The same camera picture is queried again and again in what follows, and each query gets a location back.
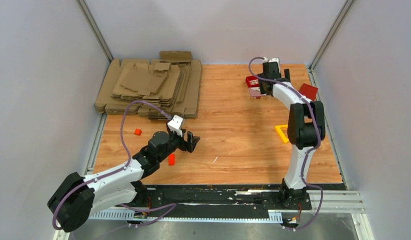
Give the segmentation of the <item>red paper box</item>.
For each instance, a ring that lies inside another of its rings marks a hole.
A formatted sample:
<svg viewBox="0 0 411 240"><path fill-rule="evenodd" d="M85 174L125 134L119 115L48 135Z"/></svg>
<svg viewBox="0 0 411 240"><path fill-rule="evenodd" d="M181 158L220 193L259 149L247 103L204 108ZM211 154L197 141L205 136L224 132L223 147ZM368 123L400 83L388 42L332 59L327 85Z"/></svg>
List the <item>red paper box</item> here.
<svg viewBox="0 0 411 240"><path fill-rule="evenodd" d="M318 93L318 88L310 84L303 83L299 89L299 93L308 99L315 101Z"/></svg>

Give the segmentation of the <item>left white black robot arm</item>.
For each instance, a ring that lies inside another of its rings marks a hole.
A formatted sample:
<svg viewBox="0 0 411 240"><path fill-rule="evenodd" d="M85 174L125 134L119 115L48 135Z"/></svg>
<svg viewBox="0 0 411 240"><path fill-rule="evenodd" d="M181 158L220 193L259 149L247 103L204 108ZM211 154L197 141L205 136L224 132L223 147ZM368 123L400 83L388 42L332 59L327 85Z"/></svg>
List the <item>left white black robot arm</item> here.
<svg viewBox="0 0 411 240"><path fill-rule="evenodd" d="M158 131L125 163L95 174L70 173L47 202L53 228L69 233L110 207L126 203L142 206L147 193L141 180L156 172L176 150L192 153L200 139L190 131L183 131L181 136Z"/></svg>

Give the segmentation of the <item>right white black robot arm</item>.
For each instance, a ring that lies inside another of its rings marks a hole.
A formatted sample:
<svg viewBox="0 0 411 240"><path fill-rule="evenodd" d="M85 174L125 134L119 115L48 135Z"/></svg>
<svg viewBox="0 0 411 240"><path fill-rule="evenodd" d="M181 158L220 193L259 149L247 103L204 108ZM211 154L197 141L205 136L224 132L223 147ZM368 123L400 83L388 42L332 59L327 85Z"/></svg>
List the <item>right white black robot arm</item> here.
<svg viewBox="0 0 411 240"><path fill-rule="evenodd" d="M292 145L288 172L282 180L279 202L291 209L306 196L307 174L316 149L325 138L324 106L295 90L289 70L280 69L278 58L265 58L258 74L261 94L281 101L289 110L287 133Z"/></svg>

